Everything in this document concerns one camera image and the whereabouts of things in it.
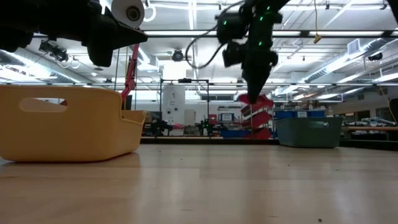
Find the gray plastic bin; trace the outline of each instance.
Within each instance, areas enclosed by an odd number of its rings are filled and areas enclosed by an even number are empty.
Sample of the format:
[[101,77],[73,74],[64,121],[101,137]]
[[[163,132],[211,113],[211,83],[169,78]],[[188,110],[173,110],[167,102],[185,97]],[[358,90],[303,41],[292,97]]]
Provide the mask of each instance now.
[[285,118],[276,121],[279,142],[291,147],[334,148],[343,118]]

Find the wooden floor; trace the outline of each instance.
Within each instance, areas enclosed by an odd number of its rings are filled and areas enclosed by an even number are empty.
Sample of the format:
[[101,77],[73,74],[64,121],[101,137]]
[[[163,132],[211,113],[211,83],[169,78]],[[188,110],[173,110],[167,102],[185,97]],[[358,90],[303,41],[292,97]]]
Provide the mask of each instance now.
[[142,145],[0,167],[0,224],[397,223],[398,152]]

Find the ceiling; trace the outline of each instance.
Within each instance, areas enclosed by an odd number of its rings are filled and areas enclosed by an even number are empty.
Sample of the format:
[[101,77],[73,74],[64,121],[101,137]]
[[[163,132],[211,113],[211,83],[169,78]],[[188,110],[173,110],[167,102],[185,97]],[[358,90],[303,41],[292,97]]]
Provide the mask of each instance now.
[[[218,4],[225,8],[227,5],[236,2],[235,0],[196,0],[196,7],[189,8],[189,5],[195,5],[191,0],[157,0],[150,4],[156,8],[156,15],[150,22],[143,22],[142,30],[207,30],[215,24],[215,16],[221,11],[218,10]],[[395,30],[398,29],[397,22],[389,8],[380,10],[383,0],[329,0],[331,8],[326,10],[326,0],[318,0],[317,26],[320,30]],[[284,15],[282,24],[275,25],[274,29],[283,30],[315,30],[315,8],[312,0],[291,0],[285,6],[281,13]],[[146,17],[150,17],[151,9],[146,9]],[[39,51],[39,45],[42,39],[33,39],[27,50],[43,57],[43,60],[53,61],[48,55],[42,55]],[[326,61],[336,57],[347,50],[347,44],[354,39],[322,39],[317,44],[313,39],[275,39],[273,50],[279,54],[279,64],[273,69],[269,77],[269,82],[293,82],[295,75],[307,73],[314,68],[321,67]],[[173,62],[170,54],[175,49],[185,48],[191,42],[191,38],[153,38],[142,43],[140,48],[147,54],[156,56],[159,59],[159,65],[176,65],[175,68],[188,70],[186,77],[194,78],[193,72],[186,62]],[[126,59],[132,54],[129,47],[114,51],[112,65],[109,68],[102,68],[103,71],[94,71],[95,65],[90,61],[86,47],[82,47],[79,42],[58,39],[55,43],[60,47],[67,49],[70,57],[74,57],[80,62],[78,68],[65,68],[78,76],[85,77],[92,82],[104,82],[106,78],[112,78],[114,81],[118,76],[118,82],[124,82],[126,73]],[[203,38],[197,42],[197,62],[204,64],[211,57],[218,46],[216,38]],[[395,47],[384,49],[383,61],[388,61],[397,57]],[[362,71],[374,66],[380,62],[355,61],[335,73],[350,76],[358,71]],[[158,72],[139,71],[137,75],[140,82],[159,81]],[[335,82],[331,77],[324,82]],[[209,79],[212,82],[236,82],[241,78],[240,66],[224,68],[221,53],[215,57],[210,65],[198,71],[196,78]]]

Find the gray bin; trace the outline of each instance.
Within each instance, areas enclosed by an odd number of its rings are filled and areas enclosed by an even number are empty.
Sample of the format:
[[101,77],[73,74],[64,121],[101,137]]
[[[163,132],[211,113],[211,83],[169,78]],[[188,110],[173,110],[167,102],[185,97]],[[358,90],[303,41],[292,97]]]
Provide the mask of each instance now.
[[339,146],[343,118],[285,118],[276,121],[279,142],[291,147]]

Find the yellow plastic bin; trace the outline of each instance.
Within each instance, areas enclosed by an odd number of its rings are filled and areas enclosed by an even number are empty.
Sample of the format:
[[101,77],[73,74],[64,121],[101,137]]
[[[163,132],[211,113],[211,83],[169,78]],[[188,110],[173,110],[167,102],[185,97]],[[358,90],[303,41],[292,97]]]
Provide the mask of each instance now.
[[121,111],[121,103],[118,93],[97,88],[0,86],[0,157],[88,162],[135,151],[146,112]]

